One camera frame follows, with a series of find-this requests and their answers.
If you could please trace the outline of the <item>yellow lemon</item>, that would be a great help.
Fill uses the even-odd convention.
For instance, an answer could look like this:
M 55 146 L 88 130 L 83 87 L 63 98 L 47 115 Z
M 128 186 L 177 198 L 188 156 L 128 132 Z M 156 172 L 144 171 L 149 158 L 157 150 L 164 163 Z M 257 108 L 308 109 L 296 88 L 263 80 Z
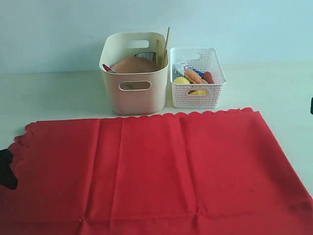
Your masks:
M 190 81 L 186 77 L 177 77 L 173 83 L 175 84 L 190 84 Z

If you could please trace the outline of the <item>cream plastic bin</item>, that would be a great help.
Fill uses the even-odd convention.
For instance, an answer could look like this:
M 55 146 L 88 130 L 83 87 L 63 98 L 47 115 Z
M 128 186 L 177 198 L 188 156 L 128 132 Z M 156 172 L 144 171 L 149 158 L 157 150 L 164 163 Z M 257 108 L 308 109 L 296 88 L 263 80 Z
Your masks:
M 160 42 L 157 71 L 150 73 L 109 73 L 102 64 L 111 67 L 127 57 L 141 52 L 156 52 L 156 40 Z M 161 69 L 165 38 L 155 32 L 125 32 L 109 36 L 104 44 L 99 67 L 113 110 L 122 115 L 152 114 L 165 105 L 169 59 L 165 57 L 165 67 Z M 149 82 L 145 90 L 122 90 L 122 82 Z

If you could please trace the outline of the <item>white perforated plastic basket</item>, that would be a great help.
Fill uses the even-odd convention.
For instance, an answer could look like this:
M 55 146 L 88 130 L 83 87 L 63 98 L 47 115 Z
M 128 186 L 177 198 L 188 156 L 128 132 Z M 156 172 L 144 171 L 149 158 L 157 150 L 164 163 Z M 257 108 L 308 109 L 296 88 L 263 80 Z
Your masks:
M 195 69 L 212 74 L 214 84 L 175 84 L 172 67 L 186 61 Z M 174 47 L 170 50 L 170 82 L 173 106 L 176 108 L 211 109 L 218 105 L 226 78 L 217 52 L 212 47 Z M 206 90 L 207 95 L 189 95 L 190 91 Z

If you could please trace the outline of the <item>brown round plate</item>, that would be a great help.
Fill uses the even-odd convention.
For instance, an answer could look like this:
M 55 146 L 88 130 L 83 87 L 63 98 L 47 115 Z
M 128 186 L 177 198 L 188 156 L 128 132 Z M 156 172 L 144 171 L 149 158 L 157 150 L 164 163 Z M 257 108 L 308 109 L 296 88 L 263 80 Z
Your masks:
M 155 62 L 142 57 L 127 57 L 111 66 L 116 73 L 150 73 L 157 71 Z M 122 82 L 122 90 L 145 90 L 150 87 L 149 82 Z

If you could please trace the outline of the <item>steel table knife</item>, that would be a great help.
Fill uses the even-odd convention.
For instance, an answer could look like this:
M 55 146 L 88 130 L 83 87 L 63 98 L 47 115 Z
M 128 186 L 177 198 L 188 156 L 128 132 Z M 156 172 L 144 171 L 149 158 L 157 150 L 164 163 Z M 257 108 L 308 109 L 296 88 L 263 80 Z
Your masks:
M 116 73 L 116 71 L 114 71 L 111 67 L 107 66 L 106 64 L 102 64 L 102 67 L 106 72 Z

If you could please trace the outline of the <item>fried chicken nugget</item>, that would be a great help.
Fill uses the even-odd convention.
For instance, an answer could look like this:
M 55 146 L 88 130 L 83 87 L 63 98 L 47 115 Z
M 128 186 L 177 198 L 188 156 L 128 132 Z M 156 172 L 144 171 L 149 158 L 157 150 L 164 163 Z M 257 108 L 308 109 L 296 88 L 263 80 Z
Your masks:
M 188 69 L 184 71 L 184 76 L 189 80 L 192 84 L 207 84 L 208 82 L 201 78 L 195 71 Z

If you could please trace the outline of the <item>yellow cheese wedge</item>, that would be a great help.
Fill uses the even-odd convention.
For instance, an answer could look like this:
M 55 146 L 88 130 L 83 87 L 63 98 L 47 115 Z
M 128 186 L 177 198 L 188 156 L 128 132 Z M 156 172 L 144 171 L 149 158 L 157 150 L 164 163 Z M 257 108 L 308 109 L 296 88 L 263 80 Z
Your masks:
M 188 93 L 189 95 L 207 95 L 206 90 L 196 90 L 196 91 L 190 91 Z

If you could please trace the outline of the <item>stainless steel cup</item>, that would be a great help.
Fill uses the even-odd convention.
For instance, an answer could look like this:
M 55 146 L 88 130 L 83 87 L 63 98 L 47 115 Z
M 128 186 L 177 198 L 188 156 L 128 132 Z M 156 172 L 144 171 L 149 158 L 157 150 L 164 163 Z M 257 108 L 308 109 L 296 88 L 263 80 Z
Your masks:
M 157 53 L 152 51 L 141 52 L 134 55 L 134 57 L 145 58 L 154 63 L 157 63 Z

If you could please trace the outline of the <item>blue white milk carton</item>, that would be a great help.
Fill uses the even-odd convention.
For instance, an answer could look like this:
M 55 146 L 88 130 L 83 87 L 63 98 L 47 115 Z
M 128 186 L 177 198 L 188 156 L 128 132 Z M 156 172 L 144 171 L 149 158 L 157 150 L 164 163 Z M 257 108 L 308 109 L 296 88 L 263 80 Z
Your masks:
M 186 70 L 193 70 L 196 74 L 198 74 L 201 78 L 203 78 L 203 72 L 195 69 L 193 66 L 191 66 L 186 61 L 175 63 L 172 67 L 172 71 L 175 77 L 183 77 L 184 72 Z

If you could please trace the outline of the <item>red sausage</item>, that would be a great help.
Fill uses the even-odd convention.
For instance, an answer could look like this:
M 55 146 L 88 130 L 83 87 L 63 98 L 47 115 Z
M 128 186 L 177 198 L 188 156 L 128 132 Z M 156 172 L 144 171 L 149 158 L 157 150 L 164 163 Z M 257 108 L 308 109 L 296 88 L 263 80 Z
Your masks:
M 209 71 L 206 71 L 202 78 L 208 83 L 208 84 L 214 84 L 214 80 L 212 77 L 212 74 Z

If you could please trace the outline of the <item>wooden chopstick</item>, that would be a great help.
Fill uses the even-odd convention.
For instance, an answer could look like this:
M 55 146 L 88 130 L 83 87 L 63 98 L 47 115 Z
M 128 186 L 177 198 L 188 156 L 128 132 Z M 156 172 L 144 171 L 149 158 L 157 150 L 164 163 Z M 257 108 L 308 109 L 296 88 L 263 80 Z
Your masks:
M 166 41 L 165 41 L 164 52 L 163 52 L 163 58 L 162 58 L 161 67 L 160 67 L 161 69 L 163 69 L 165 67 L 165 57 L 167 54 L 169 37 L 170 37 L 170 27 L 168 27 L 168 30 L 167 30 Z
M 159 67 L 158 56 L 159 56 L 160 42 L 156 40 L 156 65 Z

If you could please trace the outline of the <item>red scalloped table cloth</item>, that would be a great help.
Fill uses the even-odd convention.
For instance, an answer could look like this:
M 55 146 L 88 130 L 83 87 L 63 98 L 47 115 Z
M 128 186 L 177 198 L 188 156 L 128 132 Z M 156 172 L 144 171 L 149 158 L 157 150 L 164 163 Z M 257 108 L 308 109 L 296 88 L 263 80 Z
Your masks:
M 251 108 L 30 123 L 3 235 L 310 235 L 313 200 Z

